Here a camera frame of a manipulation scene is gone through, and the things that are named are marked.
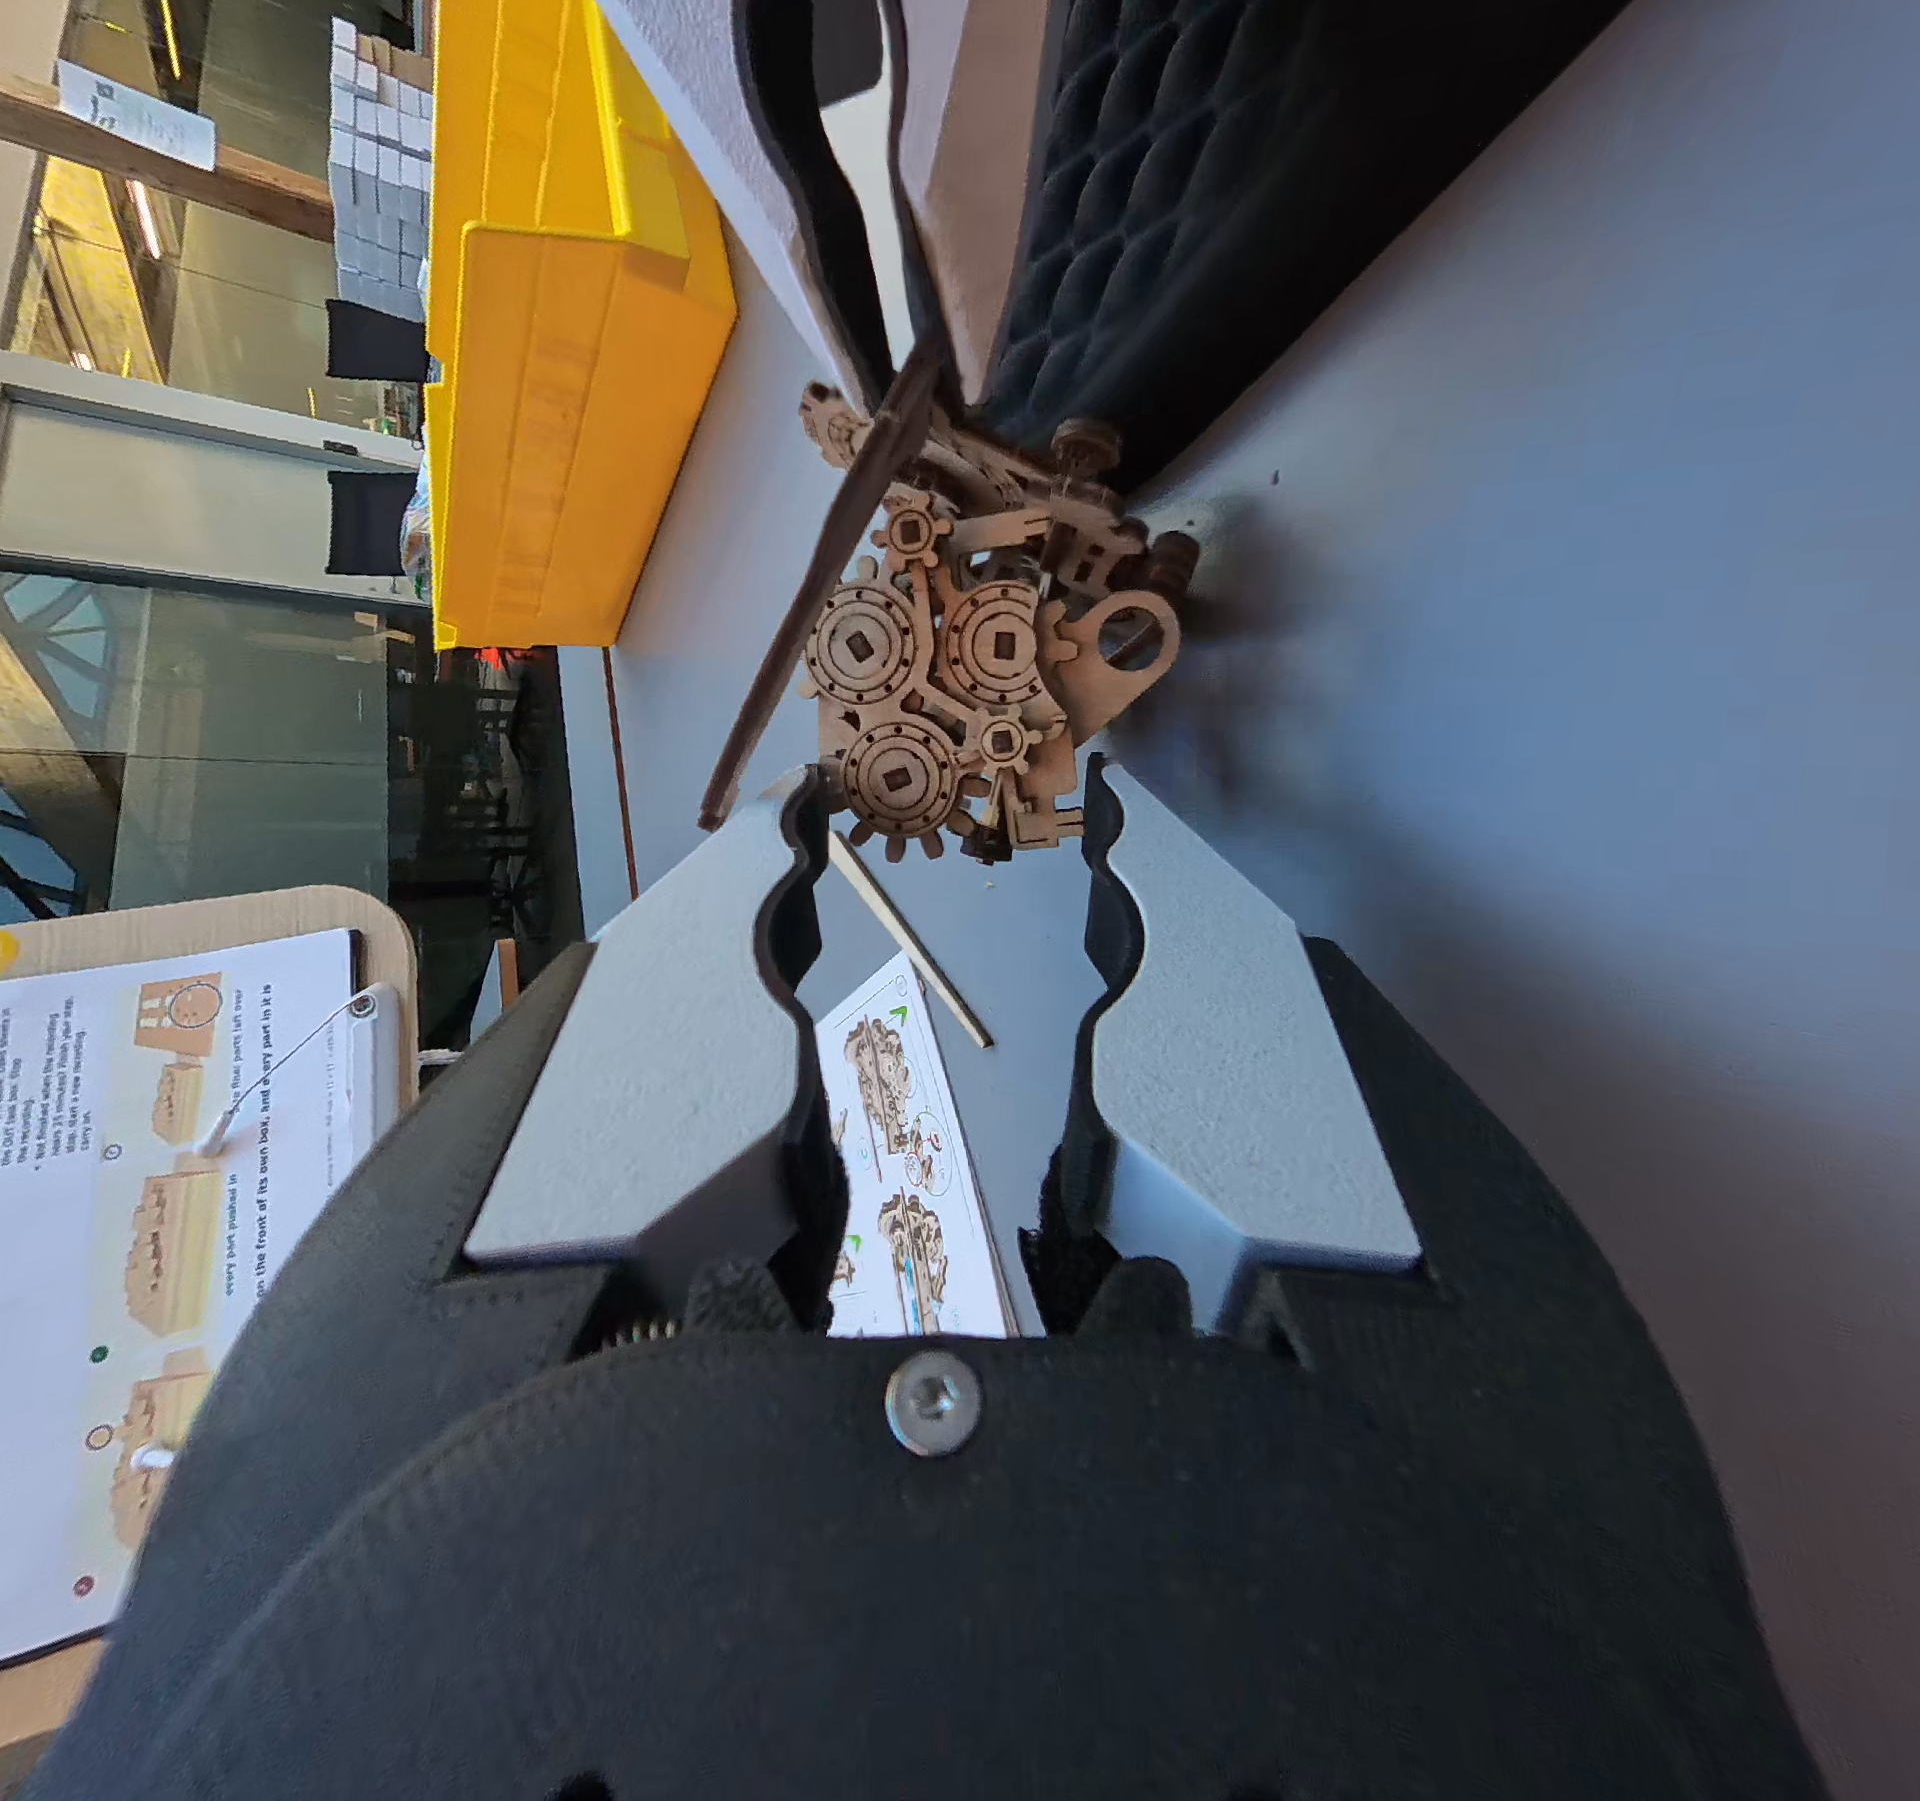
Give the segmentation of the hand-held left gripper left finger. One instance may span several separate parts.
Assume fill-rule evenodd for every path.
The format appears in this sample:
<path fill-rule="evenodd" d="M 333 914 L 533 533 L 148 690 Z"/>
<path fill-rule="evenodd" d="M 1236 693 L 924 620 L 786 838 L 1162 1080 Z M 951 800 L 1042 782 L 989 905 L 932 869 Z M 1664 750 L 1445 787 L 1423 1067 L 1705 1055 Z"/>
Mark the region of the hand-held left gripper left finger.
<path fill-rule="evenodd" d="M 834 1264 L 834 1136 L 801 978 L 826 778 L 743 800 L 590 953 L 467 1232 L 481 1265 Z"/>

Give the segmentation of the white printed instruction sheet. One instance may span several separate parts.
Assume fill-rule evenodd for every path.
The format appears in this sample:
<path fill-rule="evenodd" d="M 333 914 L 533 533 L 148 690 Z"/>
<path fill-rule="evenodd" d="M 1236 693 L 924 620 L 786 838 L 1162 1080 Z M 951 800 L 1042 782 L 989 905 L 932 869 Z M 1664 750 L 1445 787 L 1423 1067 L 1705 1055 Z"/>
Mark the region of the white printed instruction sheet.
<path fill-rule="evenodd" d="M 218 1364 L 370 1149 L 348 928 L 5 980 L 5 1659 L 109 1627 Z"/>

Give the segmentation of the thin light wooden stick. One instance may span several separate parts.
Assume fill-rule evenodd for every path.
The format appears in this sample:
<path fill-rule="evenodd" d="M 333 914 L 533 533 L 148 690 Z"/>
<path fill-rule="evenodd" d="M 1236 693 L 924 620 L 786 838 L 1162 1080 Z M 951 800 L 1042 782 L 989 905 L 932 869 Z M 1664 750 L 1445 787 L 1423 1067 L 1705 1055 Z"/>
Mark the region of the thin light wooden stick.
<path fill-rule="evenodd" d="M 867 906 L 878 928 L 906 952 L 908 964 L 921 973 L 924 987 L 951 1012 L 977 1047 L 996 1047 L 996 1034 L 970 1004 L 970 997 L 951 983 L 945 968 L 932 957 L 930 944 L 908 924 L 906 909 L 887 898 L 870 868 L 854 852 L 840 830 L 826 830 L 830 864 L 849 876 L 854 898 Z"/>

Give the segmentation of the wooden gear model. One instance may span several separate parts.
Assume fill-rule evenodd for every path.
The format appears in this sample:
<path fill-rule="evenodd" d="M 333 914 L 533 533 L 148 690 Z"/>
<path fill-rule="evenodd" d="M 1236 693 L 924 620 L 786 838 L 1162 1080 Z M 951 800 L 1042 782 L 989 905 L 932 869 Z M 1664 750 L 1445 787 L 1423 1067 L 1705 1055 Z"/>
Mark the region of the wooden gear model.
<path fill-rule="evenodd" d="M 1127 515 L 1114 429 L 1071 420 L 1057 444 L 932 409 L 824 596 L 801 693 L 851 848 L 898 864 L 954 839 L 996 868 L 1079 839 L 1082 750 L 1177 662 L 1202 540 Z"/>

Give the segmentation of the white paper sheet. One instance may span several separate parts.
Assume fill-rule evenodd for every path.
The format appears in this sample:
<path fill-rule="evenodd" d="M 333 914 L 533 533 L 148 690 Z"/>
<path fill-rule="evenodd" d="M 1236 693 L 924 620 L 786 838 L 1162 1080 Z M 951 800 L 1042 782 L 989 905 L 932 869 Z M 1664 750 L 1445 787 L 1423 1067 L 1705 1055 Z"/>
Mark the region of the white paper sheet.
<path fill-rule="evenodd" d="M 61 115 L 79 116 L 101 134 L 116 134 L 137 150 L 163 153 L 198 172 L 218 169 L 218 131 L 192 108 L 176 108 L 158 95 L 116 83 L 74 60 L 59 60 L 59 101 Z"/>

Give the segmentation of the curved wooden model part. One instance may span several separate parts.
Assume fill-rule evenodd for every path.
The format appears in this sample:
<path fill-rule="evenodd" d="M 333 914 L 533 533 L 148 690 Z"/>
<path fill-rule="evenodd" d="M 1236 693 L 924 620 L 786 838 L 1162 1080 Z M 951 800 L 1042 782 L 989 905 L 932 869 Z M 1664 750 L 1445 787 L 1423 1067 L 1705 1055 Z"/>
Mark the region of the curved wooden model part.
<path fill-rule="evenodd" d="M 840 574 L 870 521 L 878 516 L 887 487 L 902 479 L 902 474 L 921 458 L 945 372 L 950 336 L 930 328 L 918 336 L 894 384 L 880 397 L 870 429 L 858 444 L 840 489 L 826 508 L 817 548 L 805 567 L 805 581 L 782 615 L 782 627 L 758 666 L 758 677 L 736 713 L 736 721 L 700 800 L 704 834 L 715 834 L 735 812 L 743 768 L 752 760 L 774 713 L 782 708 L 783 693 L 789 690 L 795 668 L 805 660 L 808 635 L 817 626 L 826 596 L 840 583 Z"/>

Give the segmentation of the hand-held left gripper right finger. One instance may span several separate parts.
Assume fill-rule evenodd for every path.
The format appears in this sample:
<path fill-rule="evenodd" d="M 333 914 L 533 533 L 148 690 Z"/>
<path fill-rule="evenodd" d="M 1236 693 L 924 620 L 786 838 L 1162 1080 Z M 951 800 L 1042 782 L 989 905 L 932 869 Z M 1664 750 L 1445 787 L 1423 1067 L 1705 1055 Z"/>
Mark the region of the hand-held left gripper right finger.
<path fill-rule="evenodd" d="M 1407 1273 L 1407 1197 L 1290 914 L 1131 768 L 1089 755 L 1071 1108 L 1037 1216 L 1037 1306 L 1079 1325 L 1119 1259 L 1169 1259 L 1194 1325 L 1264 1269 Z"/>

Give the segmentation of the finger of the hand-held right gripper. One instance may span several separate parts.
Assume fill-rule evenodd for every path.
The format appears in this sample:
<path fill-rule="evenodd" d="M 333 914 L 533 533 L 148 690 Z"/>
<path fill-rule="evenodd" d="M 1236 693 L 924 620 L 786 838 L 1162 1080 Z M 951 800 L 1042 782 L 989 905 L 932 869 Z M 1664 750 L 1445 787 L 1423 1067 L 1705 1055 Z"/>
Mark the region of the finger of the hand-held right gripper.
<path fill-rule="evenodd" d="M 978 405 L 1037 232 L 1071 0 L 898 0 L 898 16 L 894 169 L 959 393 Z"/>
<path fill-rule="evenodd" d="M 924 195 L 950 98 L 950 0 L 878 0 L 886 169 Z M 600 0 L 786 318 L 873 405 L 894 381 L 867 216 L 821 120 L 814 0 Z"/>

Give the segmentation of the black square panel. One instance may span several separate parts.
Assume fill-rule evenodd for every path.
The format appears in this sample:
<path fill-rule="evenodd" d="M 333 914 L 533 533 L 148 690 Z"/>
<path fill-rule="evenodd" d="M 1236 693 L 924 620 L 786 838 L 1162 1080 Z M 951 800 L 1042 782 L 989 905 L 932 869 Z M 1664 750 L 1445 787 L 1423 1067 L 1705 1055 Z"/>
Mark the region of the black square panel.
<path fill-rule="evenodd" d="M 405 527 L 418 493 L 407 469 L 329 469 L 328 574 L 402 578 Z"/>
<path fill-rule="evenodd" d="M 430 349 L 422 318 L 328 298 L 328 375 L 374 384 L 430 384 Z"/>

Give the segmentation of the stack of white boxes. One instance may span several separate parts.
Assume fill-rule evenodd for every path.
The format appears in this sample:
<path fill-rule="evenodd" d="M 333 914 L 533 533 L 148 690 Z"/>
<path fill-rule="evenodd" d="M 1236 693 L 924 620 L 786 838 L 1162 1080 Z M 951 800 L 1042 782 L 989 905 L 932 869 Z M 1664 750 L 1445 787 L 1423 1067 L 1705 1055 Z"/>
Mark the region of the stack of white boxes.
<path fill-rule="evenodd" d="M 339 298 L 423 321 L 430 153 L 430 60 L 333 16 L 328 182 Z"/>

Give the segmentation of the yellow plastic bin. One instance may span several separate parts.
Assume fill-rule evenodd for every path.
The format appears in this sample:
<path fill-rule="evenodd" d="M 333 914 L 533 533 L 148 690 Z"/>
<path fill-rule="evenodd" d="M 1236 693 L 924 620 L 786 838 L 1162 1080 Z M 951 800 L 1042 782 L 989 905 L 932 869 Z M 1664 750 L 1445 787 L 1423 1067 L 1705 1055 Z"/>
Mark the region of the yellow plastic bin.
<path fill-rule="evenodd" d="M 439 0 L 440 648 L 613 644 L 736 321 L 720 208 L 596 0 Z"/>

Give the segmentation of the instruction sheet on clipboard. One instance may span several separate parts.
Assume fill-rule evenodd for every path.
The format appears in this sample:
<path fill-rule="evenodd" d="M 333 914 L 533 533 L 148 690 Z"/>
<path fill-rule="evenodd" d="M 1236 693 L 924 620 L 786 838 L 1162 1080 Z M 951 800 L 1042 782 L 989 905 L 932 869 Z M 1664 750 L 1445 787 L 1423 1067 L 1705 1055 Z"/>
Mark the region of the instruction sheet on clipboard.
<path fill-rule="evenodd" d="M 422 972 L 414 936 L 393 906 L 343 885 L 167 899 L 61 922 L 8 922 L 5 978 L 66 973 L 158 957 L 209 957 L 223 948 L 265 944 L 328 928 L 352 931 L 361 978 L 398 991 L 398 1102 L 411 1108 L 422 1092 L 422 1067 L 414 1063 L 422 1053 Z M 81 1704 L 101 1653 L 103 1635 L 87 1632 L 5 1664 L 5 1796 L 22 1796 L 33 1764 Z"/>

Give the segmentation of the assembly instruction booklet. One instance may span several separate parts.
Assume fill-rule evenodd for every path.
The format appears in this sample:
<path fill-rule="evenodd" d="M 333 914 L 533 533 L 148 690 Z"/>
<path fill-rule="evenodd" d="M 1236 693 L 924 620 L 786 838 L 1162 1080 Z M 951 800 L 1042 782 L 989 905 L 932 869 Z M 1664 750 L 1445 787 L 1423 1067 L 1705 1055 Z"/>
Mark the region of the assembly instruction booklet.
<path fill-rule="evenodd" d="M 906 952 L 817 1020 L 817 1058 L 849 1168 L 830 1333 L 1020 1333 L 921 973 Z"/>

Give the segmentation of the black quilted cloth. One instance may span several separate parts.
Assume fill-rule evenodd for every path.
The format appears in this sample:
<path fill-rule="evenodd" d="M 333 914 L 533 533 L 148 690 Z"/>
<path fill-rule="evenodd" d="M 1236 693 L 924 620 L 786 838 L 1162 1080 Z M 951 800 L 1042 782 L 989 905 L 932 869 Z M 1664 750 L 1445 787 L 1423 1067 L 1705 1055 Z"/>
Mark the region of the black quilted cloth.
<path fill-rule="evenodd" d="M 982 416 L 1162 474 L 1630 0 L 1071 0 Z"/>

